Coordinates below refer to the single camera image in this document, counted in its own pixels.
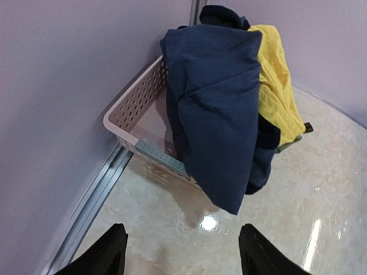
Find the beige tile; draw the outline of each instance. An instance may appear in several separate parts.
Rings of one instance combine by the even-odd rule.
[[[238,216],[134,157],[77,256],[124,223],[126,275],[241,274],[237,238],[252,223],[313,274],[367,274],[367,131],[302,91],[295,97],[315,132],[275,156],[267,186]]]

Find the pink plastic basket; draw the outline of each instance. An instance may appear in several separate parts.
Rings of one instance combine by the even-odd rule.
[[[166,113],[167,74],[160,56],[108,110],[103,123],[123,147],[166,172],[195,183],[184,164],[175,158]]]

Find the pile of clothes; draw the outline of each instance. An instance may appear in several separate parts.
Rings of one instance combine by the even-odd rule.
[[[237,214],[259,191],[277,151],[306,126],[274,26],[250,26],[223,6],[161,40],[169,69],[167,115],[177,157],[210,200]]]

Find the basket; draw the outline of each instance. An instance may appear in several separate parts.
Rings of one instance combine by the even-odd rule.
[[[160,56],[108,110],[103,124],[123,147],[197,187],[184,164],[175,158],[166,113],[167,75]]]

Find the metal corner post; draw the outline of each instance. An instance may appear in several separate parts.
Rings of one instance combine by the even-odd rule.
[[[190,13],[190,26],[199,23],[199,15],[201,9],[208,4],[208,0],[192,0]]]

